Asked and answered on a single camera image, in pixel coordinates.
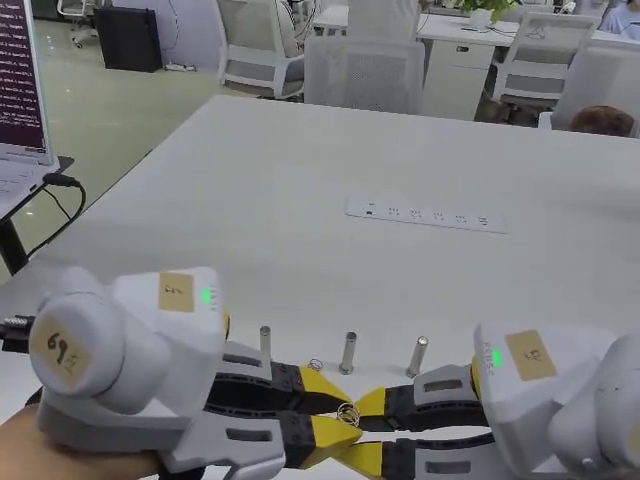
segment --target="small spring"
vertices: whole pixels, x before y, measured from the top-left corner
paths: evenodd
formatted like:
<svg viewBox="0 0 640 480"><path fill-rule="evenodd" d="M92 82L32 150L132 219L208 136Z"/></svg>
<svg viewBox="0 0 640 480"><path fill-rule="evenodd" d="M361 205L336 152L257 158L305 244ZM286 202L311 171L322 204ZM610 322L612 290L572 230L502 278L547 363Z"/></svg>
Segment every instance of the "small spring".
<svg viewBox="0 0 640 480"><path fill-rule="evenodd" d="M312 358L311 360L309 360L309 363L307 364L307 366L311 370L315 370L316 372L319 372L324 368L324 364L322 363L322 361L318 360L317 358Z"/></svg>
<svg viewBox="0 0 640 480"><path fill-rule="evenodd" d="M9 328L20 329L20 328L28 327L29 321L26 318L10 317L10 318L4 318L0 320L0 325L9 327Z"/></svg>
<svg viewBox="0 0 640 480"><path fill-rule="evenodd" d="M336 418L354 427L360 424L360 412L353 403L343 403L340 405Z"/></svg>

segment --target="power outlet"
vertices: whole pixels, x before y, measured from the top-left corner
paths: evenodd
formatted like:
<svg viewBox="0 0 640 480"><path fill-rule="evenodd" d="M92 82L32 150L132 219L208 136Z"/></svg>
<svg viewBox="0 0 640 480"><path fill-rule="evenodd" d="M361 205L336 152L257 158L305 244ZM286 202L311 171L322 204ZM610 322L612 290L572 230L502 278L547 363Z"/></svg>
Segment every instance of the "power outlet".
<svg viewBox="0 0 640 480"><path fill-rule="evenodd" d="M499 215L452 213L433 208L407 207L380 201L347 201L345 214L352 217L377 218L403 223L417 223L438 227L459 228L477 232L507 233Z"/></svg>

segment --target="laptop screen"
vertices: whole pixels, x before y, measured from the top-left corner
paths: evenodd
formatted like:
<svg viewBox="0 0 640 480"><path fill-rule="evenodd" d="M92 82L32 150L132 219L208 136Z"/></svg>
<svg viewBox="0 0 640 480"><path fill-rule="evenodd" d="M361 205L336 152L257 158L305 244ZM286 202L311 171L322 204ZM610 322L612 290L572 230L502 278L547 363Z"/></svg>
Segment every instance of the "laptop screen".
<svg viewBox="0 0 640 480"><path fill-rule="evenodd" d="M25 0L0 0L0 155L47 153L31 25Z"/></svg>

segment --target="hand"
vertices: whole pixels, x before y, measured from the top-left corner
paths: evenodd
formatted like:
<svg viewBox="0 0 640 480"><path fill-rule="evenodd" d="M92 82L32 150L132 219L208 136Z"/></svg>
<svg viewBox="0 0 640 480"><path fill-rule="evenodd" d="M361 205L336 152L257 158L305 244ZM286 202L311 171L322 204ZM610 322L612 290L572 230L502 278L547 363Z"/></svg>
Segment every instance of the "hand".
<svg viewBox="0 0 640 480"><path fill-rule="evenodd" d="M54 444L36 426L31 405L0 426L0 478L3 480L137 480L158 471L153 452L97 454Z"/></svg>

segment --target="label sticker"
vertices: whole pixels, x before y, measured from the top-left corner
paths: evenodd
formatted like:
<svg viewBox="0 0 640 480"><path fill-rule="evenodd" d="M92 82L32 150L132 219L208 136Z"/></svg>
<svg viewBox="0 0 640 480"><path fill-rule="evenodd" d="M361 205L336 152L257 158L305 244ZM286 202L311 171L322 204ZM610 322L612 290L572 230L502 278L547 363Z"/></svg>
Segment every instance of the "label sticker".
<svg viewBox="0 0 640 480"><path fill-rule="evenodd" d="M523 382L558 375L537 330L513 333L504 338Z"/></svg>
<svg viewBox="0 0 640 480"><path fill-rule="evenodd" d="M158 308L168 312L194 312L193 283L193 275L160 272Z"/></svg>
<svg viewBox="0 0 640 480"><path fill-rule="evenodd" d="M635 455L640 455L640 424L631 427L629 432L629 449Z"/></svg>
<svg viewBox="0 0 640 480"><path fill-rule="evenodd" d="M70 387L75 387L82 380L91 365L91 353L52 315L38 321L37 330L29 342L29 350L38 354Z"/></svg>

